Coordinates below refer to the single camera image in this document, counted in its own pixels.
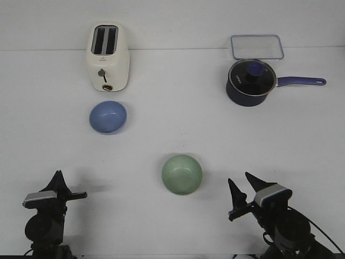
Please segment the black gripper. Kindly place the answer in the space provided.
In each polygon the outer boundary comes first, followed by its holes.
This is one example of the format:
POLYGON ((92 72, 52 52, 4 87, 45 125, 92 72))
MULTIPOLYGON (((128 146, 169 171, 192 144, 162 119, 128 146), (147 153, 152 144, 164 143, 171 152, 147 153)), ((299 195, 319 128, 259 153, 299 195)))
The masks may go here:
POLYGON ((57 198, 46 201, 43 205, 36 208, 38 212, 48 213, 50 215, 65 215, 67 208, 66 202, 87 198, 86 192, 72 193, 68 188, 61 170, 56 171, 51 181, 46 186, 46 190, 52 190, 57 193, 57 198))
MULTIPOLYGON (((260 190, 277 184, 276 182, 266 182, 261 180, 249 172, 245 172, 245 176, 255 192, 259 192, 260 190)), ((288 202, 271 202, 266 207, 260 207, 255 202, 247 203, 247 195, 241 192, 230 178, 228 178, 227 181, 233 205, 233 209, 228 213, 229 220, 232 222, 238 217, 247 213, 252 213, 262 229, 267 234, 274 235, 274 229, 278 217, 281 213, 287 210, 288 202)))

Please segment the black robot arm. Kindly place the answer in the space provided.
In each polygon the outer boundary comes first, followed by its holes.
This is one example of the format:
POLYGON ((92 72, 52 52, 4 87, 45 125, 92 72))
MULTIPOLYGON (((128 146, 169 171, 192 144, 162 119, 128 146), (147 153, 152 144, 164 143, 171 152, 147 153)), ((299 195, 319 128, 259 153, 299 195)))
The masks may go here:
POLYGON ((77 258, 70 246, 63 244, 66 203, 85 198, 86 192, 71 192, 61 170, 55 172, 45 188, 26 196, 23 207, 37 210, 24 230, 32 241, 32 258, 77 258))
POLYGON ((268 244, 260 258, 337 258, 344 252, 328 236, 325 237, 338 249, 335 254, 318 242, 311 232, 316 224, 302 213, 288 205, 293 192, 276 182, 266 182, 245 173, 256 192, 252 202, 246 201, 247 195, 228 179, 233 208, 229 220, 233 221, 248 213, 253 214, 264 230, 263 239, 268 244))

